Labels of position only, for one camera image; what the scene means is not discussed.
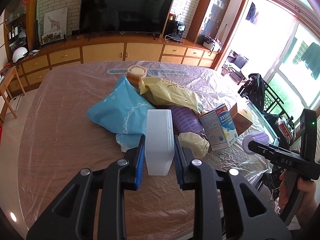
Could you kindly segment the white plastic container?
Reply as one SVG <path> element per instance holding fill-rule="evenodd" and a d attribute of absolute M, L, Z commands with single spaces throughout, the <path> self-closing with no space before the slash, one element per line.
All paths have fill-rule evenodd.
<path fill-rule="evenodd" d="M 166 176 L 170 170 L 174 152 L 171 110 L 148 110 L 144 150 L 148 174 L 150 176 Z"/>

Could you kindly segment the beige paper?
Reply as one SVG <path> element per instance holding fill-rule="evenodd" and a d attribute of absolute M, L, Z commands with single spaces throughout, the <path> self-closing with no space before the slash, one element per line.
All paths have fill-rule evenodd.
<path fill-rule="evenodd" d="M 192 150 L 196 159 L 203 159 L 208 153 L 209 142 L 195 133 L 180 133 L 178 139 L 181 147 Z"/>

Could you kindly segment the purple roll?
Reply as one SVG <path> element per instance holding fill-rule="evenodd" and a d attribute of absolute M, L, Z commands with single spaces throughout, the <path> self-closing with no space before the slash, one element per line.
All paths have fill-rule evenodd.
<path fill-rule="evenodd" d="M 191 132 L 206 138 L 203 126 L 191 109 L 173 105 L 169 106 L 169 109 L 171 110 L 174 128 L 178 134 Z"/>

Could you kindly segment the blue white medicine box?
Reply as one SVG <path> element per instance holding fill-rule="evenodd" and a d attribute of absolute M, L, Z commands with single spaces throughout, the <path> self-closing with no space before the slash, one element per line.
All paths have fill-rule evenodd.
<path fill-rule="evenodd" d="M 212 151 L 231 147 L 238 139 L 235 124 L 225 104 L 200 117 Z"/>

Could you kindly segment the blue plastic bag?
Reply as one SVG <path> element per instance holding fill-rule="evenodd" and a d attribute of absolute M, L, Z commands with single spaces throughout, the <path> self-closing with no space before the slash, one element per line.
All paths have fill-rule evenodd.
<path fill-rule="evenodd" d="M 112 92 L 88 109 L 87 117 L 116 135 L 122 152 L 138 146 L 146 133 L 148 110 L 154 109 L 122 76 Z"/>

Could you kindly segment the yellow paper bag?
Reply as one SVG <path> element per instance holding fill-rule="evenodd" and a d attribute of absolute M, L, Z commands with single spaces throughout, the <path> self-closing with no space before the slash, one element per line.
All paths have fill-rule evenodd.
<path fill-rule="evenodd" d="M 187 107 L 197 114 L 203 111 L 199 96 L 173 81 L 160 77 L 144 77 L 138 87 L 140 95 L 153 105 Z"/>

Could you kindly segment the gold loreal cardboard box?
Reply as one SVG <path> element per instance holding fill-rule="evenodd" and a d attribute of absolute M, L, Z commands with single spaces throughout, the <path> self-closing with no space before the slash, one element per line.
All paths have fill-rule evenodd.
<path fill-rule="evenodd" d="M 252 126 L 252 113 L 246 104 L 236 103 L 229 112 L 238 135 L 242 135 Z"/>

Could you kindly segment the orange plastic cup with lid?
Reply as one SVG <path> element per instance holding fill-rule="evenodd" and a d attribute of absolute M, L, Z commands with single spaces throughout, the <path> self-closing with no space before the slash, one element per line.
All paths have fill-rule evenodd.
<path fill-rule="evenodd" d="M 128 68 L 126 77 L 128 81 L 131 83 L 131 85 L 138 88 L 139 82 L 143 77 L 147 75 L 147 72 L 147 68 L 134 64 Z"/>

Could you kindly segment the dark wooden chair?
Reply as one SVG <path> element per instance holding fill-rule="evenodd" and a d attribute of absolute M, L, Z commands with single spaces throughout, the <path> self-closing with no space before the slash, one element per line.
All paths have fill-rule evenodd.
<path fill-rule="evenodd" d="M 238 93 L 242 98 L 248 98 L 258 110 L 271 113 L 278 109 L 280 111 L 276 114 L 284 115 L 293 121 L 293 116 L 284 108 L 284 101 L 260 74 L 249 74 L 248 80 L 240 87 Z"/>

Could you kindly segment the grey printer on cabinet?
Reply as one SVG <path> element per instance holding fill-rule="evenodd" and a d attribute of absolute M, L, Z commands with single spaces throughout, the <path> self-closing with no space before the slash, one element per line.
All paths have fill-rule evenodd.
<path fill-rule="evenodd" d="M 221 42 L 217 38 L 211 38 L 206 35 L 203 40 L 203 46 L 211 52 L 218 52 L 221 48 Z"/>

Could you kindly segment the black coffee machine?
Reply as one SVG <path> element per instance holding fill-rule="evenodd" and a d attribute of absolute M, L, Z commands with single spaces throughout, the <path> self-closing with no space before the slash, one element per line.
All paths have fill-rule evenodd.
<path fill-rule="evenodd" d="M 182 43 L 182 36 L 185 30 L 185 25 L 183 22 L 168 20 L 165 31 L 164 31 L 164 39 L 169 41 L 174 41 L 178 43 Z"/>

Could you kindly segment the white scale on floor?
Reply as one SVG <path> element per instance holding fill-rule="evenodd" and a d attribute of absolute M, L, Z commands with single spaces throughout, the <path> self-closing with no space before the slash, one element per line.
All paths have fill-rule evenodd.
<path fill-rule="evenodd" d="M 13 111 L 17 111 L 22 97 L 23 95 L 18 95 L 10 100 L 10 106 L 12 107 Z"/>

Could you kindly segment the small wooden side table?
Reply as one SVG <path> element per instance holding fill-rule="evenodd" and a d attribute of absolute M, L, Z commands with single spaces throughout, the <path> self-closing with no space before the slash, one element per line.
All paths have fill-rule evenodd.
<path fill-rule="evenodd" d="M 9 85 L 10 85 L 11 81 L 13 79 L 16 79 L 23 95 L 26 95 L 26 92 L 25 92 L 24 87 L 21 83 L 16 66 L 13 66 L 13 67 L 10 67 L 7 69 L 3 69 L 3 71 L 4 71 L 4 76 L 3 76 L 3 79 L 1 79 L 1 97 L 4 100 L 4 105 L 10 110 L 10 112 L 12 113 L 14 118 L 17 119 L 17 114 L 10 104 L 10 101 L 13 99 L 12 94 L 9 89 Z"/>

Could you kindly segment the white helmet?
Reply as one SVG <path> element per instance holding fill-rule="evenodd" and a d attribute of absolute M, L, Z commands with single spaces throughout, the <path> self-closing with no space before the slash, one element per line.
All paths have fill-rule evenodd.
<path fill-rule="evenodd" d="M 24 58 L 27 55 L 28 55 L 27 48 L 25 48 L 25 47 L 17 48 L 13 53 L 12 62 L 16 63 L 18 60 Z"/>

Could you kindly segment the giraffe painting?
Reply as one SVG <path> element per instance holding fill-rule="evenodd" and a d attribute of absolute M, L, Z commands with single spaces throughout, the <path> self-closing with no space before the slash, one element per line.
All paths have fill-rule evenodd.
<path fill-rule="evenodd" d="M 68 8 L 60 8 L 44 14 L 43 34 L 49 34 L 54 31 L 67 30 L 67 13 Z"/>

